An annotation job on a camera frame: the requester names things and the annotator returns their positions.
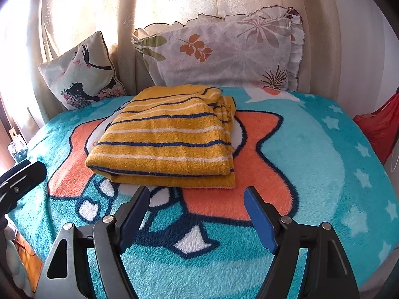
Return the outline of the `red plastic bag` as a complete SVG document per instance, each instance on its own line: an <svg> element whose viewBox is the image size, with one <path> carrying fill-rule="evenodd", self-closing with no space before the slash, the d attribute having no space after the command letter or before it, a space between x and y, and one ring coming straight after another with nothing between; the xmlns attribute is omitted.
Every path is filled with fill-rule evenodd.
<svg viewBox="0 0 399 299"><path fill-rule="evenodd" d="M398 106L398 89L396 89L396 93L379 109L353 118L382 164L392 154L398 141Z"/></svg>

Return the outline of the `teal cartoon fleece blanket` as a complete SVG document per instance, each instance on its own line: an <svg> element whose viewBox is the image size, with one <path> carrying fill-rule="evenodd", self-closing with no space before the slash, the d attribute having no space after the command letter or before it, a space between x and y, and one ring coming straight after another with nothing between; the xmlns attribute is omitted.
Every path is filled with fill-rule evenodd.
<svg viewBox="0 0 399 299"><path fill-rule="evenodd" d="M140 298L253 298L272 262L243 205L243 191L299 224L330 222L360 288L398 244L398 201L366 137L333 101L313 94L269 95L225 88L237 107L234 189L152 187L149 210L122 259ZM45 259L66 222L114 213L136 191L85 166L91 148L127 96L61 113L30 141L47 179L10 217Z"/></svg>

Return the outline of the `wooden cabinet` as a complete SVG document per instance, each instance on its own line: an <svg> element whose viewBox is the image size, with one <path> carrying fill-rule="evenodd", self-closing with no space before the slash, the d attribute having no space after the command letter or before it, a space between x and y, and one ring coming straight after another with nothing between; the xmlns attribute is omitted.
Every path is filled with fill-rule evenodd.
<svg viewBox="0 0 399 299"><path fill-rule="evenodd" d="M36 255L36 252L20 232L17 232L13 242L17 248L22 264L26 268L32 291L35 293L39 283L41 270L43 268L43 261L41 261L41 259Z"/></svg>

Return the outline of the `glass jar with beads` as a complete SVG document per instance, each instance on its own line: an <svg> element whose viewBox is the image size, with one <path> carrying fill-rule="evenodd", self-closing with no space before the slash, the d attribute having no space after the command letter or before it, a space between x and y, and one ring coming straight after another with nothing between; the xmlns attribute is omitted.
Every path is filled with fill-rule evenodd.
<svg viewBox="0 0 399 299"><path fill-rule="evenodd" d="M22 136L17 134L13 136L13 140L8 146L8 151L16 163L21 163L27 158L28 146Z"/></svg>

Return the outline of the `leaf print pillow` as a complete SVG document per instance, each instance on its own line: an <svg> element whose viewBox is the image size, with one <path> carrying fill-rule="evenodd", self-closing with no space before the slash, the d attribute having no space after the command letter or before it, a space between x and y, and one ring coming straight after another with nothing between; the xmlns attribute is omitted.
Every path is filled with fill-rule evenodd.
<svg viewBox="0 0 399 299"><path fill-rule="evenodd" d="M156 86L200 84L296 91L305 31L289 7L250 15L200 14L186 24L150 24L133 44Z"/></svg>

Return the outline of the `lady silhouette cushion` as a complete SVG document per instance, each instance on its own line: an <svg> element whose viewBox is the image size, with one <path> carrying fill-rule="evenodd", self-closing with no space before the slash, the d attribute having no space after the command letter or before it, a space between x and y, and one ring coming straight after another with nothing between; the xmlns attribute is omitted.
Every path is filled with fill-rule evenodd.
<svg viewBox="0 0 399 299"><path fill-rule="evenodd" d="M126 95L100 31L38 68L50 91L68 110Z"/></svg>

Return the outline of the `beige curtain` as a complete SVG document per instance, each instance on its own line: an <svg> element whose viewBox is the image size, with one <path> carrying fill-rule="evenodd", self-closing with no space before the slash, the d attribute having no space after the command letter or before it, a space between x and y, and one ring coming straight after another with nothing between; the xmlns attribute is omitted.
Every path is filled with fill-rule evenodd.
<svg viewBox="0 0 399 299"><path fill-rule="evenodd" d="M292 7L302 16L306 38L298 77L300 92L337 99L341 33L335 0L1 0L1 96L11 124L25 138L63 106L37 66L101 31L129 93L135 80L130 41L152 23L186 23L200 14L223 18L263 7Z"/></svg>

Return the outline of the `yellow striped knit sweater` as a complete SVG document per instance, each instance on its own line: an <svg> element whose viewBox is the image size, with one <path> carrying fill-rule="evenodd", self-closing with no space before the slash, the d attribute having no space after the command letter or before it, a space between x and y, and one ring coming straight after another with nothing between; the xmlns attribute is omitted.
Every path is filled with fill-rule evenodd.
<svg viewBox="0 0 399 299"><path fill-rule="evenodd" d="M105 129L85 165L119 184L234 188L235 111L217 87L147 88Z"/></svg>

